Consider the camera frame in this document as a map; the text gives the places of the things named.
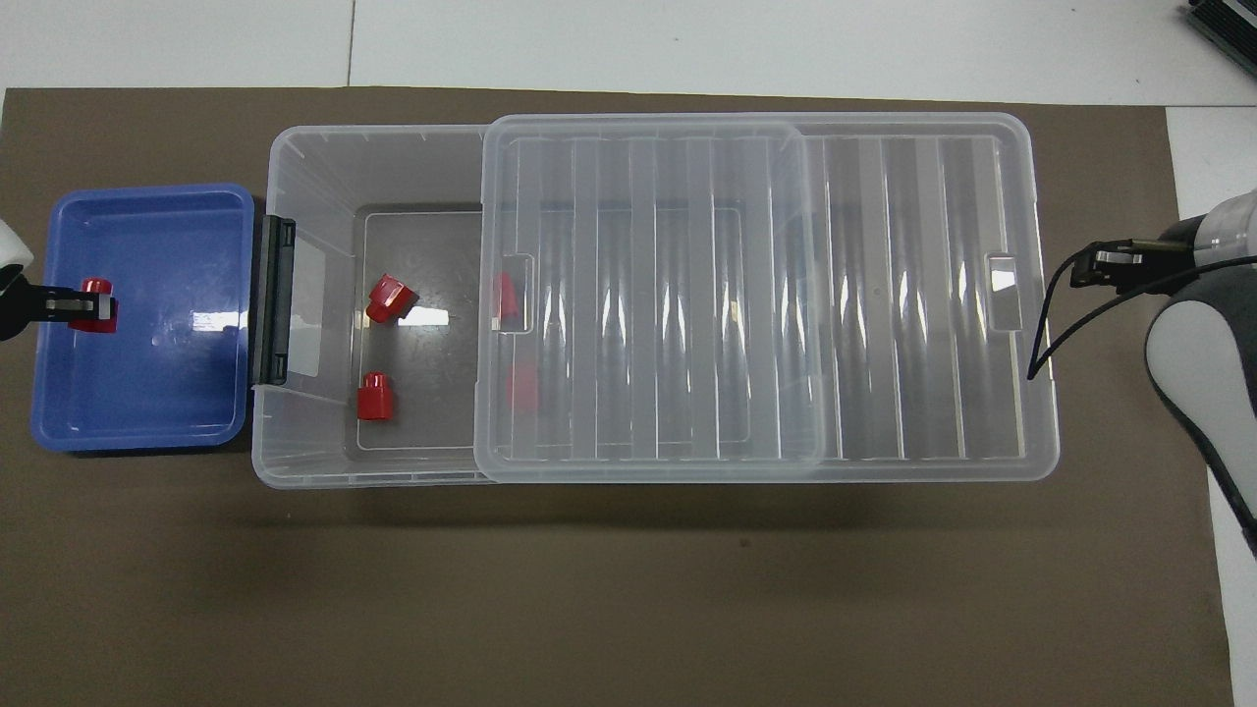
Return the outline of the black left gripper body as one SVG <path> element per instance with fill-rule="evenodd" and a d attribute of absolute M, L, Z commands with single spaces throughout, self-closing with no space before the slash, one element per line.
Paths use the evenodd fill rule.
<path fill-rule="evenodd" d="M 43 294 L 24 276 L 4 276 L 1 292 L 1 341 L 14 338 L 43 312 Z"/>

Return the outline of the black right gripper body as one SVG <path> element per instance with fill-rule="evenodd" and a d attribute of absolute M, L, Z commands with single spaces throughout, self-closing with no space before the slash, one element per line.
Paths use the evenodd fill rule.
<path fill-rule="evenodd" d="M 1204 264 L 1202 255 L 1197 255 L 1197 237 L 1204 220 L 1205 216 L 1184 219 L 1160 234 L 1159 245 L 1169 248 L 1160 255 L 1161 270 L 1190 270 Z"/>

